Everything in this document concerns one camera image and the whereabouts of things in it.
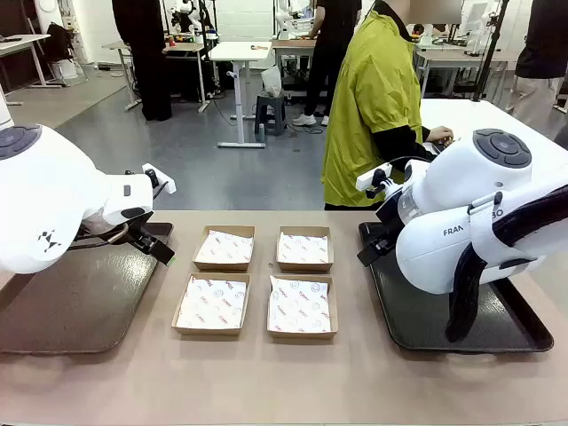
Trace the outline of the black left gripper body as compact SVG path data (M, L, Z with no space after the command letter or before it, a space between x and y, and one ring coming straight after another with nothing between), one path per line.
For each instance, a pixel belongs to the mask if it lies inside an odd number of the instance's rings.
M144 226L149 217L135 217L127 222L127 242L143 253L154 253L158 240Z

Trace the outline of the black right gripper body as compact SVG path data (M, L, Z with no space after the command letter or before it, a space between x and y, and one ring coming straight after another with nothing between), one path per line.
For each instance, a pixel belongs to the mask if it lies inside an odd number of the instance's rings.
M396 248L396 242L402 231L402 220L397 208L380 208L376 211L383 232L377 239L376 248L379 256L386 256Z

